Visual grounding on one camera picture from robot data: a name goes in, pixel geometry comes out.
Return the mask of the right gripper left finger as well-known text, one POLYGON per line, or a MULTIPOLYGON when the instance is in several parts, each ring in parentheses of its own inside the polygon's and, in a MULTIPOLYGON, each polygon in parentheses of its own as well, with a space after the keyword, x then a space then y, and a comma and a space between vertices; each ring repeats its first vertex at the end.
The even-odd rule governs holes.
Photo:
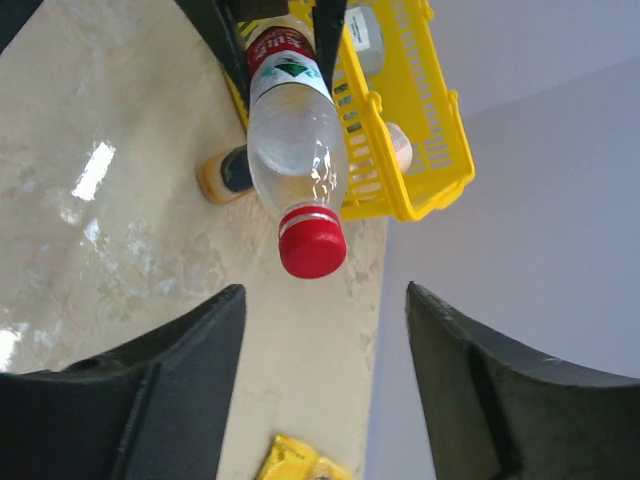
POLYGON ((246 320, 231 285, 66 369, 1 377, 5 479, 213 479, 246 320))

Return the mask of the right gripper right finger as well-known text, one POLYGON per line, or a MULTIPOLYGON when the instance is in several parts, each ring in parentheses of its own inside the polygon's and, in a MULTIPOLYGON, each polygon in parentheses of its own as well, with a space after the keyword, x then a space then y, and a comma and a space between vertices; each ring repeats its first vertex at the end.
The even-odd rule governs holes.
POLYGON ((437 478, 638 478, 638 379, 533 349, 416 283, 405 312, 437 478))

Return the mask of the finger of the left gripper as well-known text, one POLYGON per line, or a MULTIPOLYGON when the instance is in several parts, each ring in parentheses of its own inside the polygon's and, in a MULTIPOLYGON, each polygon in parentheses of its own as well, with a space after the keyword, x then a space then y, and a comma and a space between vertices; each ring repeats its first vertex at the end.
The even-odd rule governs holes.
POLYGON ((317 63, 329 92, 344 28, 346 0, 317 0, 312 7, 317 63))
POLYGON ((232 1, 176 0, 249 107, 249 68, 244 39, 233 15, 232 1))

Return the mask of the red label water bottle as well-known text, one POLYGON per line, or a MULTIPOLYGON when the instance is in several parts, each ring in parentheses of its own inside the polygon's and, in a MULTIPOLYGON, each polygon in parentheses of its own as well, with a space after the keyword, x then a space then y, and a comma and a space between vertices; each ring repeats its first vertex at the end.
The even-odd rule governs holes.
POLYGON ((293 15, 259 22, 247 41, 247 158, 254 188, 284 230, 303 220, 341 226, 348 155, 312 34, 293 15))

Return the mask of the red bottle cap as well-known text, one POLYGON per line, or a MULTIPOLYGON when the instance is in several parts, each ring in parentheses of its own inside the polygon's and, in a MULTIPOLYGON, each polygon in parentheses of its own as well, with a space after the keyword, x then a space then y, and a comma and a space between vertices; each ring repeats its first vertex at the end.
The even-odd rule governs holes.
POLYGON ((292 276, 318 279, 335 272, 344 262, 347 245, 339 225, 329 220, 303 220, 279 238, 282 266, 292 276))

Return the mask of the orange juice bottle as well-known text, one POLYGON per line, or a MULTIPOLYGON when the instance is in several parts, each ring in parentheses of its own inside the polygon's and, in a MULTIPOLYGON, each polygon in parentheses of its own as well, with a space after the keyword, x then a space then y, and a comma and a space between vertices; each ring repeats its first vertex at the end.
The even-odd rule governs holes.
POLYGON ((205 160, 196 170, 201 192, 218 205, 235 201, 249 193, 254 185, 245 145, 225 150, 205 160))

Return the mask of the grey box with label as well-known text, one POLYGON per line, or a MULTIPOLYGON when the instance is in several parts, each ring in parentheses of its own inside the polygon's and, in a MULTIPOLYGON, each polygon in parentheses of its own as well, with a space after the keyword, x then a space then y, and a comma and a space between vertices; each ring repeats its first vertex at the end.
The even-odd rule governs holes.
POLYGON ((345 26, 366 77, 379 74, 385 61, 385 45, 382 29, 376 14, 368 5, 348 8, 345 26))

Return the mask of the yellow chips bag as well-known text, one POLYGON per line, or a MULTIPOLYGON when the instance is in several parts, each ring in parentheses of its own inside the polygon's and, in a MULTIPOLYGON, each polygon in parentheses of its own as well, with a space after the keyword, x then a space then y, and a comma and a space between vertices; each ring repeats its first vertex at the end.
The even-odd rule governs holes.
POLYGON ((352 472, 318 453, 311 445, 277 434, 257 480, 351 480, 352 472))

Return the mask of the yellow plastic shopping basket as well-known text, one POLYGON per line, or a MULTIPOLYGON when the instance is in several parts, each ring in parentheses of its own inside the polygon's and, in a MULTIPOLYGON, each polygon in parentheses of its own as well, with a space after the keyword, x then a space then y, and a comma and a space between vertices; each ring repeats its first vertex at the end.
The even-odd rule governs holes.
POLYGON ((382 71, 366 77, 345 26, 332 95, 349 155, 341 217, 345 221, 392 216, 416 222, 459 198, 475 166, 457 94, 442 74, 426 1, 350 1, 368 5, 385 45, 382 71), (406 173, 398 167, 386 122, 397 124, 413 147, 406 173))

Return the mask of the pink toilet paper roll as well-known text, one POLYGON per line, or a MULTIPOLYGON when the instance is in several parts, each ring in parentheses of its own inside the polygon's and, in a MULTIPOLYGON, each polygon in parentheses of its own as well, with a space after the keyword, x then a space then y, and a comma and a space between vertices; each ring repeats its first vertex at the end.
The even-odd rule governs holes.
POLYGON ((387 130, 391 137, 398 167, 402 173, 406 173, 413 161, 413 147, 404 131, 395 123, 386 122, 387 130))

